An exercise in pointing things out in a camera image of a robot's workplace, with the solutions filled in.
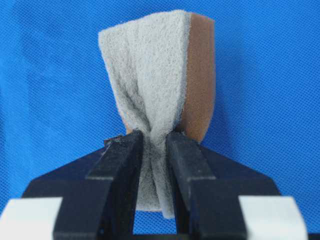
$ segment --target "blue cloth background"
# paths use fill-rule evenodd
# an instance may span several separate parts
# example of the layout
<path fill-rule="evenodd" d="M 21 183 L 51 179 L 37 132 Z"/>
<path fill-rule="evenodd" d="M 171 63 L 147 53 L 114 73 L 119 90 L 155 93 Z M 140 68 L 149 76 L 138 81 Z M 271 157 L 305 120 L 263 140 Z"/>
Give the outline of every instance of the blue cloth background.
<path fill-rule="evenodd" d="M 320 232 L 320 1 L 0 1 L 0 211 L 28 182 L 124 134 L 102 29 L 184 9 L 215 20 L 203 145 L 272 177 Z M 138 212 L 135 233 L 174 233 Z"/>

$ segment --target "scrubbing pad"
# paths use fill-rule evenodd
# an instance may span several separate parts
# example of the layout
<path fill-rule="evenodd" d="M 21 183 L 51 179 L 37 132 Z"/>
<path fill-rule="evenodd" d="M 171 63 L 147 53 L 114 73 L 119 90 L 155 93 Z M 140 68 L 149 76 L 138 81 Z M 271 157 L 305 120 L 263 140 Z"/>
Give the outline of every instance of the scrubbing pad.
<path fill-rule="evenodd" d="M 154 13 L 103 30 L 98 37 L 119 114 L 127 131 L 139 129 L 144 135 L 136 209 L 162 210 L 165 218 L 174 217 L 166 135 L 177 126 L 183 130 L 191 126 L 185 104 L 190 104 L 186 97 L 192 18 L 182 10 Z M 212 116 L 212 86 L 205 87 L 205 92 L 211 92 L 210 110 L 209 114 L 205 110 L 202 122 L 207 123 L 197 140 L 203 138 Z"/>

